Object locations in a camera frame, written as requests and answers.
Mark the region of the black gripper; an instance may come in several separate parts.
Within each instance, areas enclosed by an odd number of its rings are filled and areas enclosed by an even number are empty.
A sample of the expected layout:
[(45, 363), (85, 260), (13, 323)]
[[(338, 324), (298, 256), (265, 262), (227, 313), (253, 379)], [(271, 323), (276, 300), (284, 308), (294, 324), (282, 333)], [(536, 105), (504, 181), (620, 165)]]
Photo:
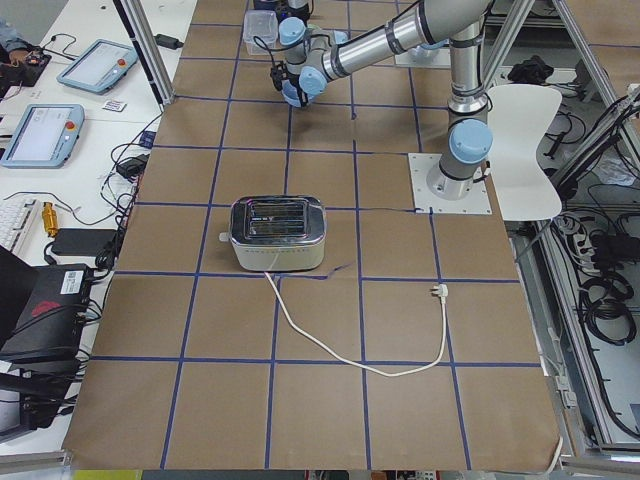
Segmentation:
[(274, 88), (281, 92), (284, 82), (288, 80), (286, 65), (283, 62), (273, 62), (270, 68), (270, 78)]

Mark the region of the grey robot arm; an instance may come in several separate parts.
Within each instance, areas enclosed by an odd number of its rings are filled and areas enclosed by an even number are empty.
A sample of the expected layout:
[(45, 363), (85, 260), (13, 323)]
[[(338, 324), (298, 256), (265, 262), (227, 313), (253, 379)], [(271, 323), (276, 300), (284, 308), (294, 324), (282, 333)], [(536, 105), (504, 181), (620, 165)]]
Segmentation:
[(448, 43), (447, 147), (429, 171), (427, 186), (442, 199), (462, 199), (493, 142), (482, 78), (483, 21), (489, 6), (487, 1), (416, 1), (377, 28), (345, 41), (298, 17), (287, 17), (279, 25), (284, 58), (271, 66), (272, 83), (278, 91), (290, 85), (295, 94), (290, 102), (304, 107), (334, 80), (418, 47)]

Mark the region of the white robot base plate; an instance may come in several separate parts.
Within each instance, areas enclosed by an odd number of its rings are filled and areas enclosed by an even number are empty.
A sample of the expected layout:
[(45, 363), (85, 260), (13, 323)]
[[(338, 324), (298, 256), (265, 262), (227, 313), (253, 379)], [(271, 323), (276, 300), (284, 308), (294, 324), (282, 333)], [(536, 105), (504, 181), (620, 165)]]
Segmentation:
[(414, 210), (424, 214), (491, 215), (482, 171), (467, 180), (452, 180), (440, 169), (440, 154), (409, 153)]

